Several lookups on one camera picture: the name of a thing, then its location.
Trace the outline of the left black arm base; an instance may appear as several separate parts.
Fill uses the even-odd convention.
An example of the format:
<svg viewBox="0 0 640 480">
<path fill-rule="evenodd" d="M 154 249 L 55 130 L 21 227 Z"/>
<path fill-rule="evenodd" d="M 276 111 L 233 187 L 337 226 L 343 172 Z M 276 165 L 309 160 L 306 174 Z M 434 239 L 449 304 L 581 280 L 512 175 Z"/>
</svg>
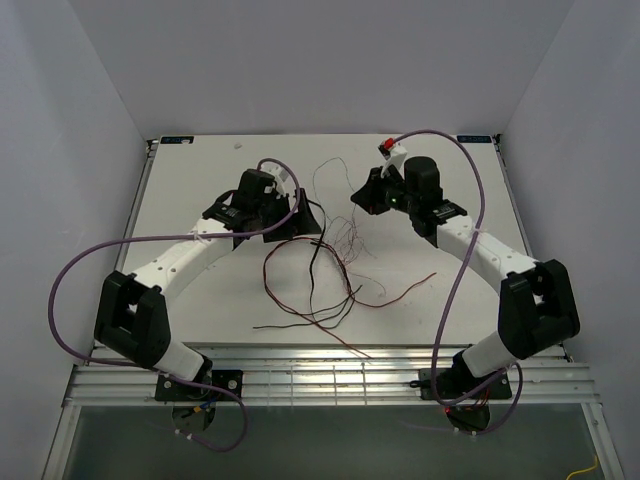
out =
<svg viewBox="0 0 640 480">
<path fill-rule="evenodd" d="M 190 433 L 206 431 L 214 421 L 219 403 L 233 402 L 233 399 L 220 389 L 242 396 L 244 372 L 242 370 L 212 370 L 204 374 L 197 383 L 216 387 L 193 387 L 184 383 L 160 377 L 156 382 L 153 399 L 172 406 L 174 424 Z"/>
</svg>

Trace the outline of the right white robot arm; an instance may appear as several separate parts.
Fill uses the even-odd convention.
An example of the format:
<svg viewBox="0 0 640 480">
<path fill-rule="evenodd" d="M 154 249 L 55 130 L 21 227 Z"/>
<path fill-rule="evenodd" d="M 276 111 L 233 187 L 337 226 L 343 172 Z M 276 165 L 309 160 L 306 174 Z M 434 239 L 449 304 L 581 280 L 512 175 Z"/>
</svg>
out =
<svg viewBox="0 0 640 480">
<path fill-rule="evenodd" d="M 460 351 L 451 367 L 424 382 L 432 399 L 468 399 L 519 360 L 575 337 L 579 316 L 566 267 L 521 254 L 474 224 L 445 198 L 440 172 L 429 157 L 412 157 L 402 170 L 377 167 L 351 200 L 369 215 L 396 210 L 435 248 L 463 262 L 498 295 L 493 333 Z"/>
</svg>

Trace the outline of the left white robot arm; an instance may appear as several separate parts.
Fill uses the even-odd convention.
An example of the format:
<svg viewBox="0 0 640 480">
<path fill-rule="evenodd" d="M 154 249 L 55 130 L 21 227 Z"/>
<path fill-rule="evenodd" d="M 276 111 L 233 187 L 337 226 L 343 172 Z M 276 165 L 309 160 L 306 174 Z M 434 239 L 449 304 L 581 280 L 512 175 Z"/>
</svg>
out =
<svg viewBox="0 0 640 480">
<path fill-rule="evenodd" d="M 305 191 L 285 190 L 286 181 L 295 179 L 281 162 L 260 161 L 162 254 L 130 273 L 111 273 L 102 286 L 95 339 L 139 367 L 176 377 L 188 398 L 205 397 L 212 387 L 210 363 L 173 336 L 170 306 L 205 270 L 252 237 L 269 243 L 320 233 Z"/>
</svg>

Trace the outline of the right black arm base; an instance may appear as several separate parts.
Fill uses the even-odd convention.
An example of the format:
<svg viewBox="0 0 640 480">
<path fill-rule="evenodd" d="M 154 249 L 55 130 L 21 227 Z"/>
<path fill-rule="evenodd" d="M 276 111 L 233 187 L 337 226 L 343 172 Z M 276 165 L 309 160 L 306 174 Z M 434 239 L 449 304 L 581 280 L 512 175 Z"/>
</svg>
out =
<svg viewBox="0 0 640 480">
<path fill-rule="evenodd" d="M 470 379 L 462 378 L 453 372 L 453 368 L 436 370 L 436 387 L 443 401 L 453 401 L 479 386 L 488 377 Z M 431 370 L 420 369 L 417 378 L 409 382 L 409 387 L 419 391 L 419 397 L 424 401 L 434 401 L 431 384 Z M 445 406 L 445 416 L 453 429 L 477 434 L 484 432 L 491 421 L 490 401 L 511 400 L 512 390 L 505 373 L 474 395 L 467 397 L 455 406 Z"/>
</svg>

